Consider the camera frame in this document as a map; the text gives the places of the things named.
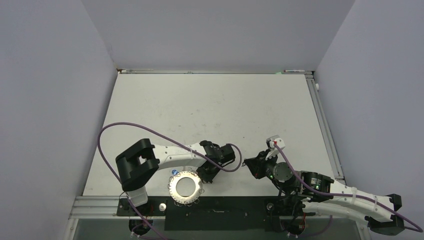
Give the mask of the metal keyring disc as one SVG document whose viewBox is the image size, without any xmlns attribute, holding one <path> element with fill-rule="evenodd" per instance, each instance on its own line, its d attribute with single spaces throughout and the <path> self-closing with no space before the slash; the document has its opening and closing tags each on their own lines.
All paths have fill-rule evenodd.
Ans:
<svg viewBox="0 0 424 240">
<path fill-rule="evenodd" d="M 167 187 L 177 206 L 196 204 L 205 192 L 203 182 L 195 171 L 178 172 L 169 178 Z"/>
</svg>

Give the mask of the key with blue tag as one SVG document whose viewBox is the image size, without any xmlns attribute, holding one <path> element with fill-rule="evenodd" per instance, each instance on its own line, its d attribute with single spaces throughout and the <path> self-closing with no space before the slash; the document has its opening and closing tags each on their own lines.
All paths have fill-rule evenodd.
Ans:
<svg viewBox="0 0 424 240">
<path fill-rule="evenodd" d="M 179 173 L 179 171 L 178 171 L 178 170 L 176 170 L 176 169 L 173 169 L 173 170 L 171 171 L 171 173 L 172 173 L 172 175 L 173 175 L 173 176 L 176 176 L 176 175 Z"/>
</svg>

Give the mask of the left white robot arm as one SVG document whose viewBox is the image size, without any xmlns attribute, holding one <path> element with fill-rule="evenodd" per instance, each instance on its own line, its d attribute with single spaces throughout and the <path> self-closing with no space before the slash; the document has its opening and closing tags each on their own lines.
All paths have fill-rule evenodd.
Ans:
<svg viewBox="0 0 424 240">
<path fill-rule="evenodd" d="M 228 143 L 219 146 L 203 140 L 191 145 L 154 145 L 143 138 L 115 158 L 122 190 L 127 193 L 129 208 L 136 215 L 148 211 L 146 184 L 159 170 L 177 167 L 195 167 L 195 180 L 200 184 L 212 183 L 226 165 L 235 161 L 233 147 Z"/>
</svg>

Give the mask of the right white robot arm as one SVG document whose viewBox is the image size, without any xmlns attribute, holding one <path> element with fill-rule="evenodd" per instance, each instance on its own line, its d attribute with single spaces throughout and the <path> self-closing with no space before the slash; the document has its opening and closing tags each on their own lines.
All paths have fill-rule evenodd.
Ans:
<svg viewBox="0 0 424 240">
<path fill-rule="evenodd" d="M 378 196 L 317 172 L 296 171 L 287 162 L 279 162 L 277 154 L 265 150 L 243 161 L 255 179 L 266 178 L 279 191 L 277 197 L 265 200 L 274 231 L 301 235 L 306 223 L 299 218 L 315 215 L 350 219 L 386 236 L 405 230 L 404 219 L 396 214 L 402 206 L 400 195 Z"/>
</svg>

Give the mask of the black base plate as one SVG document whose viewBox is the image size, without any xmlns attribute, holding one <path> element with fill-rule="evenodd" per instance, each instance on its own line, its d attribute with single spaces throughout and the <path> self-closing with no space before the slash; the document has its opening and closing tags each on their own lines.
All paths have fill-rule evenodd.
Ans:
<svg viewBox="0 0 424 240">
<path fill-rule="evenodd" d="M 304 206 L 294 197 L 202 196 L 197 203 L 183 205 L 170 196 L 150 196 L 137 210 L 126 198 L 119 199 L 116 215 L 136 220 L 142 214 L 148 220 L 163 220 L 165 231 L 280 232 L 306 216 Z"/>
</svg>

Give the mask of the aluminium frame rail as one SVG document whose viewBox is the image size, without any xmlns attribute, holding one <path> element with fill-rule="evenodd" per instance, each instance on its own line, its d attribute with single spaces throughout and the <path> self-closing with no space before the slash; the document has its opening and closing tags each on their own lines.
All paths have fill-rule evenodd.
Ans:
<svg viewBox="0 0 424 240">
<path fill-rule="evenodd" d="M 337 180 L 345 181 L 342 165 L 336 150 L 334 139 L 324 113 L 323 105 L 319 96 L 319 85 L 316 83 L 313 72 L 307 71 L 305 74 L 306 83 L 311 95 L 315 113 L 319 122 L 320 130 L 323 136 L 326 151 L 329 157 L 333 174 Z"/>
</svg>

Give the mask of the marker pen on rail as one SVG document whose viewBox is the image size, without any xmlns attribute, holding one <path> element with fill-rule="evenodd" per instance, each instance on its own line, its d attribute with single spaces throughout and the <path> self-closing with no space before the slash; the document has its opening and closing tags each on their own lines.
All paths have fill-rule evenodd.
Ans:
<svg viewBox="0 0 424 240">
<path fill-rule="evenodd" d="M 297 70 L 297 69 L 286 69 L 283 71 L 286 74 L 304 74 L 306 73 L 305 70 Z"/>
</svg>

